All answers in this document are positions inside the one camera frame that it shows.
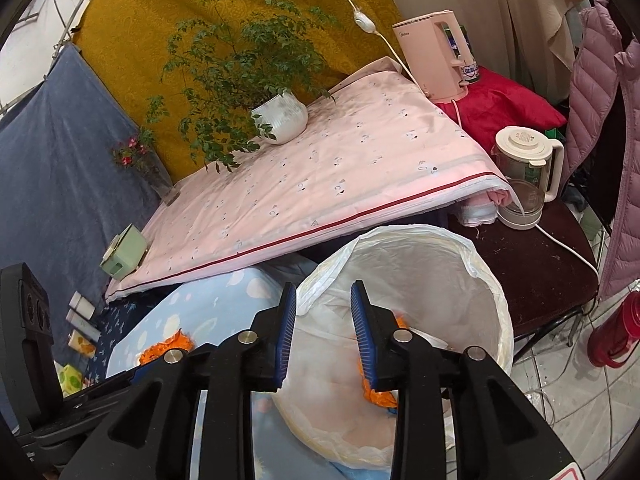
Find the yellow patterned fabric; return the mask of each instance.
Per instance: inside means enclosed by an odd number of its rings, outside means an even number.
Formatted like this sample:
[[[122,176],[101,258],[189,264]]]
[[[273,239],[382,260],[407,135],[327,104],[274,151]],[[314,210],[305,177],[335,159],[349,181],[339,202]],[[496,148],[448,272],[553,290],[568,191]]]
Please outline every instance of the yellow patterned fabric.
[[[171,116],[156,124],[154,130],[158,153],[174,180],[193,173],[199,165],[194,165],[188,144],[177,131],[178,120],[188,109],[185,99],[178,95],[182,79],[171,74],[161,83],[160,76],[168,59],[166,40],[175,31],[175,24],[196,17],[213,19],[199,1],[92,0],[82,17],[81,30],[74,37],[84,59],[136,123],[144,119],[147,97],[162,94],[167,98]],[[259,2],[263,1],[227,2],[222,13],[239,23],[253,10],[262,10]],[[331,70],[324,81],[327,87],[388,54],[381,38],[366,34],[355,25],[347,0],[292,1],[301,8],[321,7],[340,20],[342,28],[314,30],[309,36],[329,63]],[[393,0],[353,1],[396,46],[391,25],[401,17]]]

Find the metal screw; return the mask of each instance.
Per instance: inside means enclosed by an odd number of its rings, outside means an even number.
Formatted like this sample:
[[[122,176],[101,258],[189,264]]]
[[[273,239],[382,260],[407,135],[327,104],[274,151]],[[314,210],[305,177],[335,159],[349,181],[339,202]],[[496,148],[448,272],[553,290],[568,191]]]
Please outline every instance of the metal screw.
[[[413,337],[414,335],[404,328],[399,328],[394,332],[394,339],[399,343],[408,343]]]
[[[474,361],[482,361],[486,357],[486,352],[479,346],[472,346],[466,351],[466,354]]]
[[[251,343],[258,341],[258,335],[252,330],[245,330],[238,334],[238,341],[243,345],[250,345]]]
[[[164,353],[164,362],[169,363],[170,365],[175,365],[177,362],[182,359],[182,351],[177,348],[172,348]]]

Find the blue bedsheet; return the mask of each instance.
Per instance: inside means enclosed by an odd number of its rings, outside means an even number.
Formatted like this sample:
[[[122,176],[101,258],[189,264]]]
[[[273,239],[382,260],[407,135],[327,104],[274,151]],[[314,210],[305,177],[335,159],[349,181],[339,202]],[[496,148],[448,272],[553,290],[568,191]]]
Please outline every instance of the blue bedsheet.
[[[162,300],[113,349],[108,376],[138,364],[140,354],[179,328],[196,346],[219,344],[249,328],[255,314],[278,304],[285,282],[299,285],[316,264],[290,254],[243,270],[185,283]],[[206,395],[201,396],[204,405]],[[290,431],[268,394],[253,394],[254,453],[260,480],[387,480],[389,471],[353,470],[334,465],[302,444]],[[191,480],[197,478],[204,409],[196,418]]]

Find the beige curtain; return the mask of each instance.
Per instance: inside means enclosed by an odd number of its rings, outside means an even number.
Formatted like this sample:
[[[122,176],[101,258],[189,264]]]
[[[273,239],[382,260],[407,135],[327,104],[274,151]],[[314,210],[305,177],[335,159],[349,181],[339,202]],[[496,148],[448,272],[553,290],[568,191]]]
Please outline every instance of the beige curtain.
[[[406,18],[451,9],[479,64],[556,103],[568,96],[574,48],[566,12],[582,0],[395,0]]]

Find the white wall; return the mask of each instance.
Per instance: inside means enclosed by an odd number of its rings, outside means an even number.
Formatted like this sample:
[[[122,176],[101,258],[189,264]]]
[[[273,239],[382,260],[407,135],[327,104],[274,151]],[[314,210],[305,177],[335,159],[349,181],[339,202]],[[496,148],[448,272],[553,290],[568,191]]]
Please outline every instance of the white wall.
[[[65,23],[81,0],[56,0]],[[75,26],[89,0],[84,0],[72,20]],[[33,0],[23,17],[36,18],[19,23],[0,50],[0,108],[36,86],[49,71],[55,46],[64,31],[54,0]]]

